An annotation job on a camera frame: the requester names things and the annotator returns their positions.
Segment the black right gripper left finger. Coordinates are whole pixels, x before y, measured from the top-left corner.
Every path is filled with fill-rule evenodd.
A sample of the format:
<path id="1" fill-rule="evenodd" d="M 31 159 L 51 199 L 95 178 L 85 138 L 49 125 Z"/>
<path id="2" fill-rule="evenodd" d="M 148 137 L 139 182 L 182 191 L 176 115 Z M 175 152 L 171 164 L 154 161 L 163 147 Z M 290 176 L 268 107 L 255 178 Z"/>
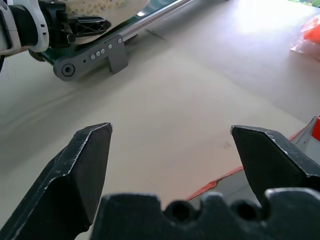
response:
<path id="1" fill-rule="evenodd" d="M 112 132 L 111 123 L 77 131 L 0 229 L 0 240 L 75 240 L 87 232 L 102 195 Z"/>

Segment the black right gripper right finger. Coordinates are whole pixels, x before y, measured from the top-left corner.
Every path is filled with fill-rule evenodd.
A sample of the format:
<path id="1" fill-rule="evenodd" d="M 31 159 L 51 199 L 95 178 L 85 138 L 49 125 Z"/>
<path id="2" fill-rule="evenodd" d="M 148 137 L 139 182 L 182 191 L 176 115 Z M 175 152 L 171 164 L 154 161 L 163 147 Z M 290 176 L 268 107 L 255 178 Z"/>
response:
<path id="1" fill-rule="evenodd" d="M 246 179 L 266 207 L 278 196 L 289 208 L 320 208 L 320 165 L 284 135 L 261 127 L 233 125 Z"/>

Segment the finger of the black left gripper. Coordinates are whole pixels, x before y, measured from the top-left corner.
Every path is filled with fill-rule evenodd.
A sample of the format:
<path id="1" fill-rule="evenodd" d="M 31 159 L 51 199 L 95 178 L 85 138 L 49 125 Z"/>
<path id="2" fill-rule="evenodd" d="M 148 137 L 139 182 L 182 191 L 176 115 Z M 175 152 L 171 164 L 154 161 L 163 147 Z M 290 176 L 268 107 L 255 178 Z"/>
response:
<path id="1" fill-rule="evenodd" d="M 96 36 L 104 34 L 112 24 L 100 16 L 82 16 L 72 20 L 72 33 L 76 36 Z"/>

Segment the orange and white shoebox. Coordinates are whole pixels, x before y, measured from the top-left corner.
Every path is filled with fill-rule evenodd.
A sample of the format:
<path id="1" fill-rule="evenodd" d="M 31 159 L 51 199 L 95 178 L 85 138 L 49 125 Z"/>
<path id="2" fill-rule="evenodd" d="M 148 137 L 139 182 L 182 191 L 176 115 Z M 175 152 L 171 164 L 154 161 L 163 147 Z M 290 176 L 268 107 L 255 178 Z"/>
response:
<path id="1" fill-rule="evenodd" d="M 320 165 L 320 116 L 313 117 L 303 129 L 291 136 L 289 140 L 304 154 Z M 258 202 L 249 186 L 242 166 L 209 182 L 186 200 L 192 205 L 197 206 L 200 203 L 202 195 L 208 192 L 222 193 L 228 203 L 240 199 L 248 199 L 255 203 Z"/>

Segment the orange plastic bag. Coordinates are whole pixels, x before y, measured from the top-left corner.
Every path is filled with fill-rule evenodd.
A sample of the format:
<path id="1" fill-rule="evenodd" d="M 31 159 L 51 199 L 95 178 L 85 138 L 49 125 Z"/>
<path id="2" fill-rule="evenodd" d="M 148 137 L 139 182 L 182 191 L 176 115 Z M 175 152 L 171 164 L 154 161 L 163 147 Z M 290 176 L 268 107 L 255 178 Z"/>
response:
<path id="1" fill-rule="evenodd" d="M 320 62 L 320 14 L 303 25 L 299 38 L 290 50 Z"/>

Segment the green conveyor belt grey frame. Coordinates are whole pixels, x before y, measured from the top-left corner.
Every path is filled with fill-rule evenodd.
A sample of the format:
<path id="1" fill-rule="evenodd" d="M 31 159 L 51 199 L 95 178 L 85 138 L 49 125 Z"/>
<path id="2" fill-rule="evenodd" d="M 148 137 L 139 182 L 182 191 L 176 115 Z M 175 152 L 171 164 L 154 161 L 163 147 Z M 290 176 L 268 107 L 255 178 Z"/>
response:
<path id="1" fill-rule="evenodd" d="M 93 70 L 102 61 L 116 74 L 128 66 L 125 45 L 154 23 L 194 0 L 86 0 L 96 13 L 111 22 L 111 28 L 97 38 L 83 37 L 66 48 L 29 51 L 39 62 L 52 65 L 54 74 L 70 82 Z"/>

